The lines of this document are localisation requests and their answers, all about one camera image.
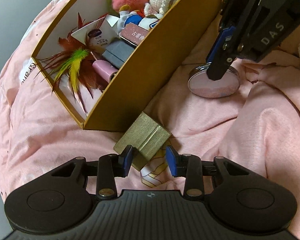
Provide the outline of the gold small box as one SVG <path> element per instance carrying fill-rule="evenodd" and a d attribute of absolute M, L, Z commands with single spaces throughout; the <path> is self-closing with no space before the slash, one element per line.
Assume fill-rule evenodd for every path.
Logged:
<path fill-rule="evenodd" d="M 142 112 L 113 149 L 117 153 L 122 153 L 127 145 L 136 148 L 138 152 L 134 154 L 132 165 L 141 171 L 170 136 L 171 133 L 165 127 Z"/>

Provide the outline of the round pink compact mirror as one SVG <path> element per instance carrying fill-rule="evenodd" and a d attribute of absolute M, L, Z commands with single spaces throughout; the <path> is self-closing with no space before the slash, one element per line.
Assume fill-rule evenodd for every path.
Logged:
<path fill-rule="evenodd" d="M 235 94 L 241 81 L 238 71 L 230 67 L 220 80 L 213 81 L 207 76 L 210 64 L 193 68 L 189 73 L 187 86 L 191 93 L 202 98 L 216 99 Z"/>

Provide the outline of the blue tag plush doll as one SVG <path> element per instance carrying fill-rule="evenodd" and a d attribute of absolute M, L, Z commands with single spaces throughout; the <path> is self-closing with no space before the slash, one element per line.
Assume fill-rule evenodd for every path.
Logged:
<path fill-rule="evenodd" d="M 132 23 L 147 31 L 153 29 L 160 19 L 163 18 L 162 14 L 153 14 L 144 16 L 139 10 L 130 11 L 129 5 L 123 5 L 119 9 L 119 20 L 117 22 L 117 33 L 121 33 L 127 24 Z"/>

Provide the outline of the dark grey gift box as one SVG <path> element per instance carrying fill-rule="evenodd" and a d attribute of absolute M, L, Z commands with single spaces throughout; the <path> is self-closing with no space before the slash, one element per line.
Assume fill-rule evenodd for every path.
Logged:
<path fill-rule="evenodd" d="M 134 47 L 124 40 L 115 38 L 105 48 L 102 57 L 111 63 L 116 69 L 120 69 L 134 52 Z"/>

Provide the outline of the red feather toy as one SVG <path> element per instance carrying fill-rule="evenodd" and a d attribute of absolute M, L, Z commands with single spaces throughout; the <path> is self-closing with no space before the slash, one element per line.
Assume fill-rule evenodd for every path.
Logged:
<path fill-rule="evenodd" d="M 59 88 L 63 77 L 68 77 L 72 95 L 78 99 L 87 114 L 88 110 L 79 87 L 86 88 L 93 97 L 94 89 L 104 91 L 108 83 L 93 67 L 97 51 L 91 45 L 90 37 L 87 35 L 84 42 L 80 42 L 72 37 L 73 33 L 74 30 L 71 30 L 66 38 L 58 39 L 58 44 L 63 48 L 61 52 L 38 61 L 45 64 L 43 70 L 49 71 L 48 77 L 53 77 L 52 91 Z"/>

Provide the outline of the orange cardboard storage box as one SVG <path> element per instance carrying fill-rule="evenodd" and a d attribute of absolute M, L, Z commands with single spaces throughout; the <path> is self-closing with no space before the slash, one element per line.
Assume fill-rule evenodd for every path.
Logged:
<path fill-rule="evenodd" d="M 218 15 L 221 3 L 177 1 L 133 51 L 89 114 L 67 90 L 57 89 L 55 94 L 80 128 L 125 131 L 189 55 Z M 62 0 L 60 12 L 34 49 L 34 62 L 42 68 L 44 58 L 61 51 L 58 39 L 74 29 L 78 16 L 92 21 L 107 11 L 107 0 Z"/>

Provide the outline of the pink quilt bedding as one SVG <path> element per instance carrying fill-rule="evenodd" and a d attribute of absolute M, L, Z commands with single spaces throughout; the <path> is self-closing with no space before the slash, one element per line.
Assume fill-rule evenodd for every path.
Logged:
<path fill-rule="evenodd" d="M 37 15 L 0 73 L 2 199 L 78 155 L 96 160 L 110 153 L 121 136 L 81 129 L 36 67 L 21 78 L 68 1 L 52 0 Z M 218 24 L 217 17 L 146 113 L 171 132 L 178 152 L 203 160 L 222 155 L 289 189 L 298 202 L 289 230 L 300 239 L 300 25 L 260 63 L 235 61 L 239 91 L 209 100 L 190 93 L 187 76 L 206 57 Z"/>

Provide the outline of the pink cylinder bottle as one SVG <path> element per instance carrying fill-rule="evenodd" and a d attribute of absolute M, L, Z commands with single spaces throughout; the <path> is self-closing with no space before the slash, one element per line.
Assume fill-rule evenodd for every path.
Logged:
<path fill-rule="evenodd" d="M 96 60 L 93 62 L 93 68 L 97 74 L 102 77 L 107 83 L 115 77 L 117 69 L 114 68 L 108 61 Z"/>

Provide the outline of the pink printed box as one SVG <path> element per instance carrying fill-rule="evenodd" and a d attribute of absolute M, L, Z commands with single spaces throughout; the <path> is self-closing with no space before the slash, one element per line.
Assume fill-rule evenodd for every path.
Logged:
<path fill-rule="evenodd" d="M 148 33 L 148 30 L 134 23 L 129 23 L 119 33 L 119 37 L 136 47 L 146 38 Z"/>

